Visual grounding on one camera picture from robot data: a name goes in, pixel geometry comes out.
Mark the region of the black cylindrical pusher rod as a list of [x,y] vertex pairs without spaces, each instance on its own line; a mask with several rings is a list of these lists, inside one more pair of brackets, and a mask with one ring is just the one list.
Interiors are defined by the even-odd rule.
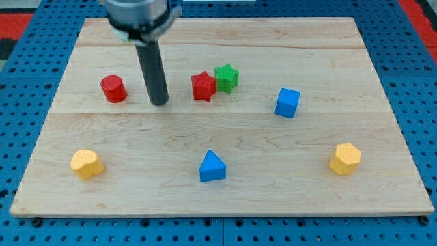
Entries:
[[164,105],[169,100],[167,82],[160,47],[157,41],[136,46],[147,94],[153,105]]

